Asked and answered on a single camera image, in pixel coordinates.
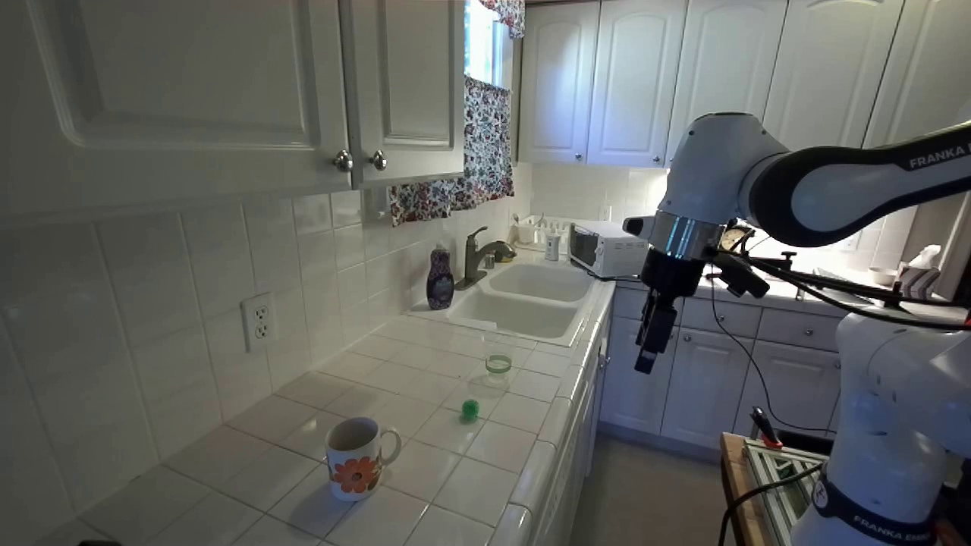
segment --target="dish rack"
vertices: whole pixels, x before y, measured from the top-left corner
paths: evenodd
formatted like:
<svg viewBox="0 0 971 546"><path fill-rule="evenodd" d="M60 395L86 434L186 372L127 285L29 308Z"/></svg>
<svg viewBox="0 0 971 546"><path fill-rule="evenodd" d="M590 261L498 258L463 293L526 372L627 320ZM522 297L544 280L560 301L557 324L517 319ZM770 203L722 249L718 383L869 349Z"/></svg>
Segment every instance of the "dish rack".
<svg viewBox="0 0 971 546"><path fill-rule="evenodd" d="M744 451L751 465L755 488L767 486L767 481L781 481L795 474L803 474L816 465L825 465L825 455L818 455L818 451L766 450L763 440L744 440ZM818 474L751 496L763 502L770 527L777 531L777 543L792 543L792 527L795 527L799 514L811 507L816 486L818 486Z"/></svg>

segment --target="white cabinet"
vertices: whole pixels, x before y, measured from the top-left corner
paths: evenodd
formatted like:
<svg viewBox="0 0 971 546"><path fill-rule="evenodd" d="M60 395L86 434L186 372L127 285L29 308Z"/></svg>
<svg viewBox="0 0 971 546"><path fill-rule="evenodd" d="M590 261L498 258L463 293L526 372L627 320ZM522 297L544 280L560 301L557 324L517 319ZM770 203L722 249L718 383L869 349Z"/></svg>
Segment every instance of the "white cabinet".
<svg viewBox="0 0 971 546"><path fill-rule="evenodd" d="M0 220L353 187L341 151L364 183L457 170L457 25L457 0L2 2Z"/></svg>
<svg viewBox="0 0 971 546"><path fill-rule="evenodd" d="M758 339L833 350L837 324L839 319L833 315L766 308L758 324Z"/></svg>
<svg viewBox="0 0 971 546"><path fill-rule="evenodd" d="M598 2L527 8L522 48L526 160L584 160L598 46Z"/></svg>
<svg viewBox="0 0 971 546"><path fill-rule="evenodd" d="M861 144L901 0L792 0L766 108L789 149Z"/></svg>
<svg viewBox="0 0 971 546"><path fill-rule="evenodd" d="M967 0L906 2L869 144L906 143L971 118Z"/></svg>
<svg viewBox="0 0 971 546"><path fill-rule="evenodd" d="M699 116L766 116L786 0L688 0L668 157Z"/></svg>
<svg viewBox="0 0 971 546"><path fill-rule="evenodd" d="M530 8L522 157L662 163L684 18L684 0Z"/></svg>
<svg viewBox="0 0 971 546"><path fill-rule="evenodd" d="M675 350L662 434L718 450L718 434L733 426L748 361L731 336L692 328L680 329Z"/></svg>
<svg viewBox="0 0 971 546"><path fill-rule="evenodd" d="M665 163L684 0L601 2L591 163Z"/></svg>
<svg viewBox="0 0 971 546"><path fill-rule="evenodd" d="M576 409L568 422L568 434L548 479L548 491L544 508L536 511L534 538L536 546L560 546L570 543L576 502L584 495L584 481L591 471L596 440L598 440L598 403L601 403L601 361L606 343L606 320L598 332L598 350L585 361L585 384L576 395Z"/></svg>
<svg viewBox="0 0 971 546"><path fill-rule="evenodd" d="M770 390L775 414L767 414L783 431L803 431L822 436L833 419L839 390L839 356L833 350L811 350L777 343L755 343L755 361ZM751 405L767 409L763 378L748 370L733 431L751 431Z"/></svg>
<svg viewBox="0 0 971 546"><path fill-rule="evenodd" d="M460 171L460 0L344 6L362 183Z"/></svg>
<svg viewBox="0 0 971 546"><path fill-rule="evenodd" d="M644 431L644 434L662 434L677 343L672 343L668 350L654 356L652 372L641 372L634 370L638 329L641 329L641 319L638 320L614 319L609 324L609 356L606 356L601 422Z"/></svg>

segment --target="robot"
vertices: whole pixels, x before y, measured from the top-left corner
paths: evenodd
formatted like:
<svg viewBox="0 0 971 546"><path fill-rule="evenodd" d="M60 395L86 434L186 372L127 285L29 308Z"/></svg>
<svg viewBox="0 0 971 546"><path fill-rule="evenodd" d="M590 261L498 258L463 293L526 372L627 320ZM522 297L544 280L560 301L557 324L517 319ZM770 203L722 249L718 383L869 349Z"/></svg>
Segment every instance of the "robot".
<svg viewBox="0 0 971 546"><path fill-rule="evenodd" d="M652 249L638 370L675 328L675 301L718 265L733 293L766 293L741 258L713 252L748 220L789 245L828 245L869 220L971 192L971 123L891 149L783 149L751 116L699 118L684 136L654 220L627 220ZM837 328L839 426L795 546L933 543L931 507L948 451L971 458L971 332L965 324L891 324L847 315Z"/></svg>

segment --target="floral mug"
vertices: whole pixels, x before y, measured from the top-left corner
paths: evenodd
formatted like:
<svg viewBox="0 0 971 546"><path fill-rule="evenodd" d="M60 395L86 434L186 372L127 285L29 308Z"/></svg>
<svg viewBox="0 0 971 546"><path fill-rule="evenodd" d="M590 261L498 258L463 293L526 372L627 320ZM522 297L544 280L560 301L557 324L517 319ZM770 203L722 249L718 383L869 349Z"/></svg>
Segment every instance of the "floral mug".
<svg viewBox="0 0 971 546"><path fill-rule="evenodd" d="M390 436L390 455L383 455L383 440ZM383 426L379 422L359 414L341 422L327 436L327 474L331 495L341 499L369 496L383 466L390 465L401 451L401 434Z"/></svg>

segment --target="kitchen sink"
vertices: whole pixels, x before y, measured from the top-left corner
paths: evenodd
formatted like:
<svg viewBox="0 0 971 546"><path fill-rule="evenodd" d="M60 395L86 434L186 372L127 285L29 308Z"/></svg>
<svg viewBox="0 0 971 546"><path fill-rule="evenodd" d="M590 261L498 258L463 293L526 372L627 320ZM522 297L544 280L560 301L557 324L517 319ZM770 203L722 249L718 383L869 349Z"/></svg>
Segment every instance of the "kitchen sink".
<svg viewBox="0 0 971 546"><path fill-rule="evenodd" d="M596 280L568 262L507 262L473 287L457 292L452 308L433 315L452 324L570 345L591 287Z"/></svg>
<svg viewBox="0 0 971 546"><path fill-rule="evenodd" d="M457 305L450 308L450 315L470 324L486 320L495 329L557 339L568 336L576 308L579 305L568 304L536 304L511 293L470 292Z"/></svg>
<svg viewBox="0 0 971 546"><path fill-rule="evenodd" d="M482 280L490 292L526 293L540 301L576 304L596 285L585 274L563 262L511 262Z"/></svg>

